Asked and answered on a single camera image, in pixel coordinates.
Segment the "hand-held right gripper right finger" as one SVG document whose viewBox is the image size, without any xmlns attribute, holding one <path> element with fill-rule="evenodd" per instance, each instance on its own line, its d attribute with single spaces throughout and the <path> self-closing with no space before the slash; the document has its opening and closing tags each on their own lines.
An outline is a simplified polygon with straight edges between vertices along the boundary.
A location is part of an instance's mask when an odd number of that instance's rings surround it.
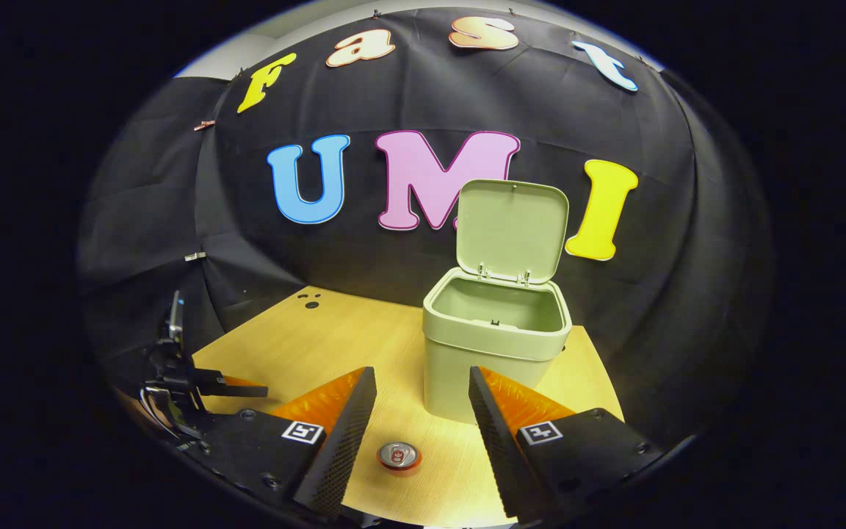
<svg viewBox="0 0 846 529">
<path fill-rule="evenodd" d="M 607 409 L 572 411 L 483 366 L 469 371 L 468 397 L 510 518 L 611 508 L 670 458 Z"/>
</svg>

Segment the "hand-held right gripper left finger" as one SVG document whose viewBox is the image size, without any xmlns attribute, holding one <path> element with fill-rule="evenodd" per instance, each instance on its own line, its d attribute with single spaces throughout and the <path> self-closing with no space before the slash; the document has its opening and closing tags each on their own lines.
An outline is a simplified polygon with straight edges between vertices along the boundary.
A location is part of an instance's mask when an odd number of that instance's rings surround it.
<svg viewBox="0 0 846 529">
<path fill-rule="evenodd" d="M 300 519 L 338 519 L 377 396 L 364 366 L 272 413 L 212 413 L 186 458 L 259 505 Z"/>
</svg>

